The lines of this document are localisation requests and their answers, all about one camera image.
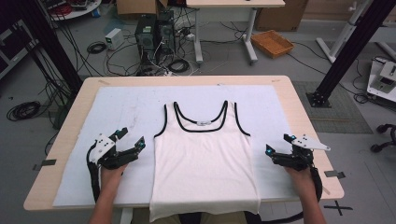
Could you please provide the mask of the grey floor mat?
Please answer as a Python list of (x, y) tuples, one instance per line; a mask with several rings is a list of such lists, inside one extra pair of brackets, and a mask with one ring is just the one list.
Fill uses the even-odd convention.
[(328, 103), (321, 107), (313, 107), (308, 100), (308, 93), (314, 92), (318, 82), (293, 81), (307, 116), (318, 133), (362, 133), (373, 131), (367, 124), (359, 109), (352, 102), (347, 91), (336, 87)]

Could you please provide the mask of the black tape cross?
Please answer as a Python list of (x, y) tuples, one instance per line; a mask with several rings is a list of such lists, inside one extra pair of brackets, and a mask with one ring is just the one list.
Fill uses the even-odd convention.
[(325, 204), (324, 208), (336, 210), (340, 216), (342, 216), (345, 211), (353, 211), (352, 207), (341, 205), (337, 200), (334, 200), (333, 204)]

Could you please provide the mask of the black metal frame post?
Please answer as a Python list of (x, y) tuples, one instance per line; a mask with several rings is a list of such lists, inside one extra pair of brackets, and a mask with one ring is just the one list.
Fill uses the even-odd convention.
[(307, 94), (313, 107), (328, 103), (335, 87), (395, 6), (396, 0), (371, 0), (359, 18), (354, 32), (337, 53), (326, 76), (314, 92)]
[(52, 63), (66, 82), (71, 95), (76, 97), (83, 81), (69, 60), (57, 35), (50, 27), (46, 13), (37, 0), (8, 0), (15, 7), (30, 32), (33, 33)]

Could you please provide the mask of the black tape strip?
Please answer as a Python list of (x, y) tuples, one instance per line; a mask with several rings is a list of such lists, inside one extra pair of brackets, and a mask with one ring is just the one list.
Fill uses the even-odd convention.
[(345, 178), (346, 175), (344, 174), (344, 172), (338, 172), (336, 170), (332, 170), (332, 171), (325, 171), (324, 172), (326, 177), (337, 177), (338, 179), (341, 178)]
[(55, 164), (56, 164), (56, 161), (57, 161), (56, 159), (52, 159), (52, 160), (43, 160), (42, 162), (35, 164), (35, 165), (33, 166), (33, 170), (34, 170), (34, 171), (40, 171), (41, 168), (42, 168), (43, 166), (55, 165)]

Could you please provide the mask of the round white table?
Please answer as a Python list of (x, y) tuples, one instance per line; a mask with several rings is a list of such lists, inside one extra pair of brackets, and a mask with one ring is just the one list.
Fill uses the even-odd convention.
[(99, 8), (102, 0), (59, 0), (60, 3), (48, 9), (53, 21), (71, 20), (87, 15)]

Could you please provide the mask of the large closed cardboard box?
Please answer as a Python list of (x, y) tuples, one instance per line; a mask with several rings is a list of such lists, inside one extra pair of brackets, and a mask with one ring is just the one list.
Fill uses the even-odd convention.
[(284, 0), (285, 6), (261, 8), (255, 19), (257, 31), (296, 32), (309, 0)]

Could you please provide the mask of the black equipment rack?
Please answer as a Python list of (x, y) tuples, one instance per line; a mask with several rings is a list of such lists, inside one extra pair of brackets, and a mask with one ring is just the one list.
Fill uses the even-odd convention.
[(13, 69), (33, 49), (37, 40), (23, 20), (9, 27), (0, 26), (0, 79)]

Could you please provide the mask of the person's right hand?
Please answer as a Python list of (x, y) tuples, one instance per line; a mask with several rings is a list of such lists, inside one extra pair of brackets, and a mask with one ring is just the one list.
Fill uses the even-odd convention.
[(299, 193), (315, 189), (309, 169), (296, 171), (295, 169), (286, 167), (285, 170), (290, 175), (293, 185)]

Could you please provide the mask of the person's left hand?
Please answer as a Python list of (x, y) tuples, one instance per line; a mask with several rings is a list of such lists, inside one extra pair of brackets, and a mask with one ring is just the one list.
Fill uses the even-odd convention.
[(101, 184), (102, 188), (116, 188), (120, 184), (121, 177), (127, 165), (123, 165), (118, 169), (108, 170), (103, 167), (101, 169)]

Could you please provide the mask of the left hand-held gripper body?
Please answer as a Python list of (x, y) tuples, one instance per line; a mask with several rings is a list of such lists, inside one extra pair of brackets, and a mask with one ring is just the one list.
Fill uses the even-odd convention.
[(116, 142), (101, 133), (89, 149), (90, 170), (97, 170), (100, 166), (108, 170), (118, 169), (136, 159), (122, 157), (120, 151), (116, 150)]

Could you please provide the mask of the cardboard box with open flap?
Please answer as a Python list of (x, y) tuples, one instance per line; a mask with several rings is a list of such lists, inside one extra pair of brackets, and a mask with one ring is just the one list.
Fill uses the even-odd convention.
[(119, 15), (156, 14), (167, 7), (168, 0), (117, 0)]

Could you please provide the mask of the orange woven basket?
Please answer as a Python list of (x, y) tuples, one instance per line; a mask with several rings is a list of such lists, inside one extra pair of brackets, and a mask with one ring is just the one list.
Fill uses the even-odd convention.
[(256, 48), (272, 59), (283, 56), (294, 48), (294, 45), (287, 38), (274, 30), (255, 34), (250, 40)]

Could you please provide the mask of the white-legged wooden desk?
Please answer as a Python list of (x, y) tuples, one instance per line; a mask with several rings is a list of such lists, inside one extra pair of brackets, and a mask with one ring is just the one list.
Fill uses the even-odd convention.
[(251, 44), (252, 30), (259, 8), (284, 7), (284, 0), (186, 0), (187, 7), (194, 9), (195, 34), (193, 39), (195, 61), (204, 62), (200, 39), (201, 21), (247, 21), (247, 30), (242, 35), (242, 42), (247, 49), (248, 61), (258, 61)]

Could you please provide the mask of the black computer tower with fan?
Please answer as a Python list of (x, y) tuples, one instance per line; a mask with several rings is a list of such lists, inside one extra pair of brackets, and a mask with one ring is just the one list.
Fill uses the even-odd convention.
[(160, 48), (164, 54), (172, 54), (176, 48), (174, 12), (162, 11), (157, 18)]

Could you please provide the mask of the white tank top black trim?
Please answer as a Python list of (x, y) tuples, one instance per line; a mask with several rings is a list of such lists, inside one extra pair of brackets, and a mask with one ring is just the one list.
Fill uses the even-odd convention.
[(154, 135), (155, 172), (149, 219), (203, 212), (256, 214), (260, 195), (250, 134), (237, 104), (225, 101), (209, 121), (187, 118), (178, 103), (164, 106), (163, 129)]

